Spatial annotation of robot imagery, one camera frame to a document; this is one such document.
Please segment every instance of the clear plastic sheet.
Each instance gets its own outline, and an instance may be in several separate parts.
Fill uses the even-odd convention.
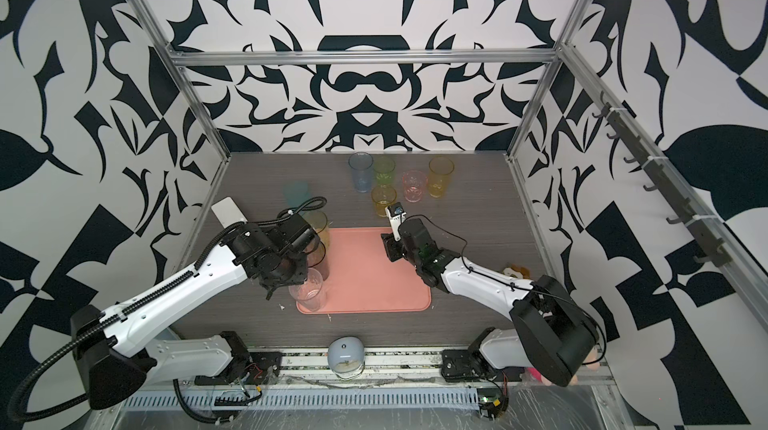
[[[295,388],[263,387],[264,395],[289,394]],[[352,389],[365,392],[365,389]],[[500,418],[489,421],[477,410],[466,408],[378,408],[378,409],[281,409],[245,410],[232,423],[221,425],[233,430],[301,429],[338,430],[347,428],[382,428],[385,430],[466,428],[515,430],[595,430],[605,428],[599,404],[590,386],[517,385],[508,389],[508,409]],[[114,426],[119,430],[211,430],[213,425],[199,424],[181,410],[122,411]]]

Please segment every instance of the cable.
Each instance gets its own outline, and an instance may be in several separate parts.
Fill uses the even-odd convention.
[[[574,303],[573,301],[568,301],[568,300],[563,299],[563,298],[561,298],[561,297],[559,297],[557,295],[552,295],[552,293],[550,293],[548,291],[538,291],[538,290],[532,290],[532,289],[531,290],[524,289],[524,288],[522,288],[520,286],[516,286],[514,284],[513,284],[513,287],[515,289],[519,289],[519,290],[523,290],[523,291],[530,291],[531,293],[538,293],[539,295],[549,296],[549,297],[552,297],[553,299],[556,299],[556,300],[565,301],[570,306],[573,306],[574,308],[576,308],[579,311],[581,311],[581,313],[583,313],[584,316],[586,316],[589,319],[589,321],[592,322],[592,325],[598,327],[598,330],[600,331],[600,337],[602,337],[602,339],[603,339],[603,353],[602,353],[602,355],[600,355],[600,357],[598,359],[593,360],[592,362],[584,362],[581,365],[582,366],[586,366],[586,365],[591,365],[593,363],[598,363],[603,358],[605,358],[605,354],[608,351],[608,339],[605,338],[605,333],[603,332],[603,328],[592,318],[592,315],[587,313],[586,310],[582,309],[579,305],[576,305],[576,303]],[[590,333],[592,333],[592,331],[587,326],[584,326],[584,328],[586,328]],[[598,336],[596,336],[594,333],[592,333],[592,338],[594,339],[595,343],[598,342]]]
[[[507,410],[507,406],[509,404],[509,400],[507,398],[507,382],[506,382],[506,375],[504,374],[504,371],[502,371],[502,375],[504,375],[504,389],[502,390],[501,387],[498,386],[498,383],[494,382],[490,378],[483,378],[486,382],[491,382],[494,387],[498,389],[498,398],[496,401],[498,401],[498,404],[496,402],[490,402],[490,403],[484,403],[481,404],[480,410],[485,410],[488,414],[488,420],[494,420],[497,417],[501,416],[504,412]]]
[[[135,303],[132,303],[129,306],[125,307],[123,309],[123,315],[129,315],[130,313],[133,313],[134,311],[138,310],[141,306],[149,303],[149,301],[157,299],[160,295],[163,295],[164,293],[176,288],[182,281],[185,281],[186,279],[190,278],[193,274],[194,273],[192,271],[185,271],[179,276],[179,278],[153,291],[149,295],[145,296],[143,299],[140,299]],[[41,363],[40,365],[38,365],[38,367],[32,370],[29,373],[29,375],[27,375],[26,378],[24,378],[18,384],[13,394],[11,394],[11,398],[8,400],[8,410],[7,410],[8,418],[13,420],[14,422],[19,422],[19,423],[33,422],[35,420],[41,420],[43,418],[56,415],[57,413],[63,412],[68,408],[72,408],[73,406],[79,405],[82,402],[85,402],[86,400],[88,400],[88,396],[83,394],[81,396],[72,398],[72,400],[68,400],[64,403],[60,403],[59,405],[46,408],[45,410],[39,410],[37,412],[26,412],[24,408],[22,408],[22,401],[24,400],[24,397],[26,397],[27,394],[32,390],[34,383],[42,376],[43,373],[45,373],[50,367],[53,366],[54,363],[61,360],[65,355],[67,355],[73,349],[77,348],[77,346],[80,345],[82,342],[90,339],[92,336],[96,335],[97,333],[102,332],[105,328],[109,327],[110,325],[112,325],[118,320],[120,320],[119,315],[112,315],[111,317],[102,321],[101,323],[94,326],[93,328],[86,330],[78,338],[72,340],[62,348],[59,348],[56,352],[54,352],[53,355],[43,360],[43,363]]]
[[[197,257],[197,260],[194,263],[194,269],[199,270],[200,267],[203,265],[203,262],[205,262],[205,259],[208,258],[208,254],[210,254],[211,250],[213,250],[216,245],[219,244],[222,238],[224,236],[237,228],[238,226],[244,225],[245,222],[235,222],[232,225],[227,226],[225,229],[221,230],[220,232],[216,233],[216,236],[211,239],[210,242],[205,246],[203,249],[203,252],[200,253],[200,256]]]
[[[428,222],[430,222],[430,223],[432,224],[432,226],[434,226],[435,228],[437,228],[437,229],[438,229],[438,230],[440,230],[441,232],[443,232],[443,233],[448,233],[450,236],[452,236],[452,237],[454,237],[454,238],[458,238],[458,239],[460,239],[462,242],[464,242],[464,246],[462,247],[462,252],[461,252],[461,254],[460,254],[460,256],[461,256],[461,258],[462,258],[462,263],[464,263],[464,266],[466,267],[466,269],[467,269],[467,270],[469,270],[469,271],[473,271],[473,268],[472,268],[471,266],[467,265],[467,261],[464,259],[464,250],[467,248],[467,245],[468,245],[468,243],[469,243],[469,242],[467,242],[467,241],[466,241],[464,238],[462,238],[461,236],[459,236],[459,235],[456,235],[456,233],[450,233],[449,231],[447,231],[446,229],[444,229],[444,228],[443,228],[443,227],[441,227],[440,225],[437,225],[435,222],[431,221],[427,215],[410,215],[410,216],[406,217],[406,219],[404,219],[404,220],[403,220],[403,222],[406,222],[406,221],[410,220],[411,218],[415,218],[415,217],[417,217],[417,216],[421,216],[422,218],[426,218],[426,220],[427,220]]]
[[[263,222],[256,222],[258,226],[272,226],[279,225],[283,222],[287,222],[288,219],[299,212],[311,212],[313,210],[319,210],[328,203],[328,199],[325,196],[313,196],[301,205],[295,208],[286,208],[282,212],[277,214],[277,218],[274,220],[264,220]]]
[[[451,232],[447,231],[446,229],[444,229],[443,227],[435,224],[435,222],[431,221],[427,215],[410,215],[410,216],[406,217],[406,219],[403,220],[403,222],[405,222],[405,221],[407,221],[407,220],[409,220],[411,218],[415,218],[417,216],[421,216],[421,217],[425,218],[428,222],[430,222],[432,224],[432,226],[434,226],[438,230],[440,230],[440,231],[442,231],[444,233],[448,233],[450,236],[458,238],[462,242],[464,242],[464,246],[462,247],[462,252],[460,253],[460,257],[462,259],[462,263],[464,264],[465,268],[470,273],[474,272],[474,269],[470,265],[467,265],[467,261],[464,259],[464,250],[467,248],[467,244],[468,244],[466,239],[462,238],[459,235],[456,235],[456,233],[451,233]],[[605,354],[608,352],[608,339],[605,338],[605,332],[603,332],[602,327],[600,327],[600,325],[592,318],[592,315],[587,313],[587,311],[582,309],[579,305],[576,305],[575,302],[568,301],[568,300],[566,300],[564,298],[561,298],[559,296],[556,296],[556,295],[552,295],[552,293],[550,293],[548,291],[539,291],[539,290],[535,290],[535,289],[524,289],[521,286],[517,286],[517,285],[515,285],[514,283],[511,283],[511,282],[496,280],[495,278],[493,278],[493,277],[491,277],[489,275],[485,275],[485,273],[482,273],[482,275],[485,276],[486,278],[489,278],[489,279],[491,279],[493,281],[496,281],[497,283],[501,283],[503,285],[507,285],[507,286],[509,286],[512,289],[523,290],[523,291],[530,291],[531,293],[538,293],[539,295],[549,296],[549,297],[552,297],[553,299],[564,301],[564,302],[568,303],[569,305],[573,306],[574,308],[578,309],[579,311],[581,311],[581,313],[583,313],[584,316],[586,316],[589,319],[589,321],[592,322],[592,324],[594,326],[598,327],[598,330],[600,331],[600,336],[603,339],[603,353],[600,355],[600,357],[597,358],[596,360],[593,360],[592,362],[585,362],[585,363],[582,363],[581,365],[586,366],[586,365],[591,365],[593,363],[598,363],[603,358],[605,358]],[[586,328],[592,334],[592,338],[594,339],[595,343],[597,343],[598,342],[598,336],[596,336],[594,333],[592,333],[592,331],[587,326],[584,326],[584,328]]]
[[[216,418],[216,417],[208,417],[205,415],[200,415],[195,410],[190,408],[190,406],[187,405],[187,401],[184,400],[184,397],[181,395],[181,388],[179,388],[178,378],[174,379],[174,393],[176,394],[176,399],[179,401],[179,406],[181,407],[182,410],[184,410],[184,413],[186,413],[189,418],[192,418],[196,422],[206,423],[209,425],[217,425],[221,423],[220,417]]]
[[[299,205],[294,209],[284,209],[282,212],[280,212],[277,215],[277,219],[268,220],[265,222],[257,222],[257,224],[258,225],[278,225],[280,223],[287,221],[290,218],[290,213],[295,214],[298,212],[302,212],[304,210],[310,211],[310,210],[321,209],[323,206],[325,206],[327,201],[328,200],[322,196],[315,196],[313,198],[308,199],[307,201],[305,201],[304,203],[302,203],[301,205]],[[224,238],[224,236],[227,233],[231,232],[235,228],[244,224],[245,222],[235,222],[232,225],[227,226],[225,229],[221,230],[220,232],[216,233],[216,236],[212,238],[212,240],[205,246],[203,252],[200,253],[200,257],[195,261],[194,263],[195,270],[198,270],[203,265],[203,263],[205,262],[210,252],[213,250],[213,248],[216,245],[218,245],[218,243],[221,241],[222,238]],[[159,289],[152,291],[149,295],[146,295],[144,298],[139,299],[138,301],[135,301],[130,305],[124,307],[122,314],[129,315],[130,313],[133,313],[134,311],[138,310],[142,306],[147,305],[150,301],[153,301],[157,299],[159,296],[163,295],[164,293],[167,293],[168,291],[176,288],[179,284],[181,284],[181,282],[185,281],[186,279],[189,279],[194,274],[195,274],[194,271],[190,271],[190,270],[185,271],[184,273],[179,275],[177,279],[174,279],[173,281],[169,282],[167,285],[163,285]],[[56,352],[53,353],[53,355],[43,360],[43,362],[40,365],[38,365],[34,370],[32,370],[29,373],[29,375],[27,375],[26,378],[24,378],[18,384],[14,392],[11,394],[11,397],[8,400],[8,406],[7,406],[8,417],[14,422],[19,422],[19,423],[33,422],[35,420],[41,420],[43,418],[56,415],[57,413],[63,412],[64,410],[72,408],[73,406],[79,405],[82,402],[86,402],[88,400],[88,396],[86,394],[83,394],[75,398],[72,398],[71,400],[67,400],[64,403],[60,403],[50,408],[46,408],[45,410],[39,410],[36,412],[26,412],[26,410],[22,408],[22,402],[24,401],[25,397],[28,396],[28,393],[32,390],[34,383],[42,376],[43,373],[45,373],[50,367],[52,367],[54,363],[58,362],[69,352],[77,348],[82,342],[90,339],[92,336],[98,334],[99,332],[102,332],[104,329],[106,329],[113,323],[117,322],[118,320],[120,320],[119,315],[112,315],[111,317],[98,323],[96,326],[92,327],[91,329],[88,329],[87,331],[83,332],[78,338],[72,340],[62,348],[59,348]],[[195,420],[201,423],[216,423],[217,421],[216,418],[214,418],[211,422],[204,422],[203,420],[200,420],[198,418],[206,419],[210,417],[198,416],[192,411],[191,408],[188,408],[188,407],[185,408],[186,402],[180,396],[178,380],[174,380],[174,390],[177,392],[177,397],[179,398],[179,403],[182,409],[184,409],[184,412],[187,413],[188,416],[194,418]]]

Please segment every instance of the transparent cup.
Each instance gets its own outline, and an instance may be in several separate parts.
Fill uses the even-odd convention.
[[[430,196],[442,198],[446,194],[454,168],[453,162],[447,156],[436,156],[429,162],[427,190]]]
[[[322,281],[328,280],[330,274],[326,262],[326,246],[318,239],[319,245],[306,256],[306,265],[320,272]]]
[[[360,193],[368,193],[373,185],[373,157],[368,153],[358,152],[348,160],[352,170],[352,184]]]
[[[312,197],[307,182],[289,182],[283,185],[283,197],[291,208],[295,208]]]
[[[301,285],[289,286],[288,292],[308,311],[318,311],[326,304],[326,290],[322,288],[322,275],[313,268],[306,269],[306,281]]]
[[[395,180],[395,160],[386,155],[373,158],[373,172],[376,174],[378,185],[392,185]]]
[[[416,203],[422,199],[427,187],[427,175],[417,169],[412,169],[402,174],[402,192],[410,203]]]
[[[397,191],[392,186],[375,186],[371,190],[371,200],[376,207],[376,214],[386,218],[386,207],[397,201]]]
[[[312,210],[302,215],[304,220],[312,225],[312,229],[318,234],[326,249],[331,246],[331,233],[328,226],[328,216],[320,210]]]

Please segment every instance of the table surface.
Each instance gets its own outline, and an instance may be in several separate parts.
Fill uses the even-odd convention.
[[[396,182],[409,169],[427,171],[435,155],[388,154],[396,161]],[[465,256],[489,269],[511,263],[530,269],[532,278],[544,274],[544,263],[500,152],[448,155],[456,164],[445,196],[408,203],[402,184],[398,201],[409,215],[424,214],[468,241]],[[274,218],[287,207],[283,185],[309,182],[312,195],[328,198],[322,209],[332,227],[387,226],[374,212],[370,194],[358,193],[344,154],[234,153],[214,202],[231,196],[249,220]],[[206,211],[191,263],[221,230],[216,216]],[[438,245],[461,251],[463,243],[425,222]],[[246,345],[255,347],[324,347],[342,336],[357,336],[367,346],[466,346],[485,328],[512,328],[501,314],[465,297],[432,289],[432,305],[424,311],[304,315],[286,287],[265,300],[257,281],[245,281],[222,291],[177,321],[184,338],[197,339],[235,330]]]

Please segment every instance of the yellow cup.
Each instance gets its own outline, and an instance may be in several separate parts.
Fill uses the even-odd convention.
[[[427,191],[433,198],[442,198],[446,194],[455,167],[446,156],[436,156],[429,162]]]
[[[397,201],[397,191],[389,185],[374,186],[371,200],[376,207],[376,214],[386,218],[386,207]]]

